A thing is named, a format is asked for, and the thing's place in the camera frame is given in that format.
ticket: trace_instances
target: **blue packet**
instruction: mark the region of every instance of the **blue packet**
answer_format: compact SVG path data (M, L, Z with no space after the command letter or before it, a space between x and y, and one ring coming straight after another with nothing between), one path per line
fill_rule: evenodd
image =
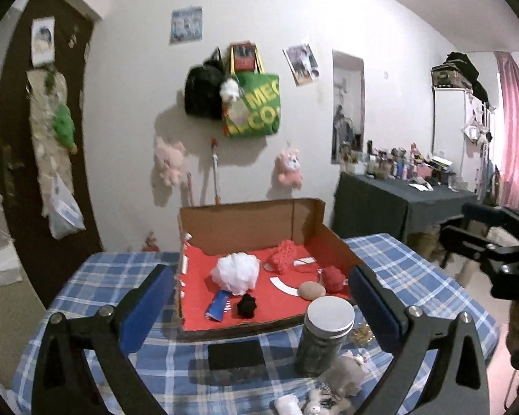
M223 315L225 314L225 305L227 304L230 296L231 292L227 292L226 290L218 290L213 297L213 301L206 309L206 318L221 321L223 319Z

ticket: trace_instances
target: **pink teddy bear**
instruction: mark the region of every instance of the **pink teddy bear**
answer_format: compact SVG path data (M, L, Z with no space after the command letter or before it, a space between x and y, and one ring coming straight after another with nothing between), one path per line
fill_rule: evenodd
M179 185L181 169L185 158L185 147L182 142L174 145L166 144L161 137L156 138L155 155L162 169L160 176L166 186Z
M278 156L279 182L284 186L302 188L302 173L300 173L300 160L298 150L288 148Z

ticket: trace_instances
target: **black pom pom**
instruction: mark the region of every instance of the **black pom pom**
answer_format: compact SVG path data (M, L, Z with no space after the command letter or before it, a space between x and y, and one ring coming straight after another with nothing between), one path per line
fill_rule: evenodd
M236 305L238 314L243 318L253 318L256 307L256 298L248 293L244 293L242 299Z

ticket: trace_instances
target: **blue plaid tablecloth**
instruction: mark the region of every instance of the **blue plaid tablecloth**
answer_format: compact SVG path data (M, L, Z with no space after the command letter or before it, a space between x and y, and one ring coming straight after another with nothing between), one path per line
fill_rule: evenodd
M346 240L350 248L377 274L385 287L392 289L406 305L415 304L432 316L455 318L467 311L473 316L483 347L490 360L498 343L496 321L469 297L453 279L387 234ZM117 304L123 296L144 281L157 263L176 266L178 253L132 253L91 256L56 297L34 338L23 352L12 389L18 394L25 414L31 410L31 390L40 341L49 316L57 311L68 318L90 316L104 304ZM356 309L356 320L361 319ZM312 379L300 378L294 371L294 353L302 327L254 336L259 339L267 364L269 381L248 382L217 387L208 372L208 344L211 342L181 342L176 339L177 320L170 302L154 324L143 347L129 359L140 377L165 411L170 415L184 414L260 414L275 413L273 400L294 393L305 402L307 392L315 385ZM341 350L362 354L367 362L367 377L361 392L352 398L358 408L382 376L392 360L373 344L357 349L347 341ZM98 388L108 409L122 413L111 389L105 382L93 352L88 359ZM427 353L399 413L412 410L423 388L436 353Z

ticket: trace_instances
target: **poster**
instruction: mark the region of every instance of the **poster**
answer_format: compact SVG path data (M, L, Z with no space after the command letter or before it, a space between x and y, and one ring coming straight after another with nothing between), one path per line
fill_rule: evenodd
M54 62L54 17L34 19L31 29L33 67Z
M291 66L296 85L307 84L319 78L319 66L309 44L288 47L284 55Z
M177 9L171 14L170 44L202 40L202 8Z

